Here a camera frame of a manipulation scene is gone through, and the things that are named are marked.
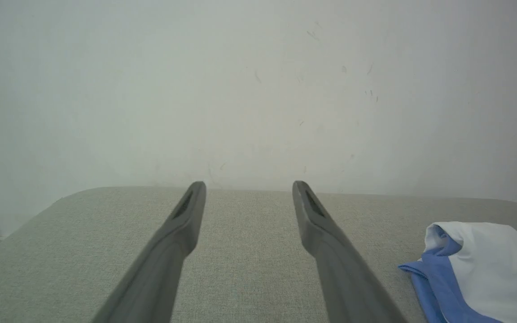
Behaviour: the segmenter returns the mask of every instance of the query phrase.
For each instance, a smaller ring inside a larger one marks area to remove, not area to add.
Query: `white wall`
[[[0,236],[86,188],[296,179],[517,201],[517,1],[0,0]]]

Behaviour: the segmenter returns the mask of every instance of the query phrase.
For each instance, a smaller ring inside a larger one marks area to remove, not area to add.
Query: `blue and white cloth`
[[[422,259],[399,266],[429,323],[517,323],[517,231],[494,223],[433,223]]]

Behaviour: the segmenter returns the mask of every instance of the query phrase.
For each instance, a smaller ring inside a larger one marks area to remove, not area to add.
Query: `cloth fold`
[[[399,266],[429,323],[517,322],[517,231],[494,223],[433,223],[416,262]]]

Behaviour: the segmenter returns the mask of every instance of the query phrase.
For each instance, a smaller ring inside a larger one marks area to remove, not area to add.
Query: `blue fabric trim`
[[[398,266],[412,274],[412,283],[422,310],[429,323],[482,322],[495,323],[496,319],[474,311],[464,301],[458,280],[448,256],[458,252],[462,246],[436,226],[435,231],[445,245],[425,251],[421,262],[408,262]]]

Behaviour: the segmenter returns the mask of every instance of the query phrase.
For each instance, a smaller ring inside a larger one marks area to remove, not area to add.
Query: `gray fabric surface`
[[[95,188],[63,198],[0,243],[0,322],[85,322],[184,190]],[[503,223],[497,200],[319,194],[409,322],[424,322],[408,274],[435,221]],[[199,244],[184,263],[177,322],[316,322],[326,309],[298,236],[290,192],[210,190]]]

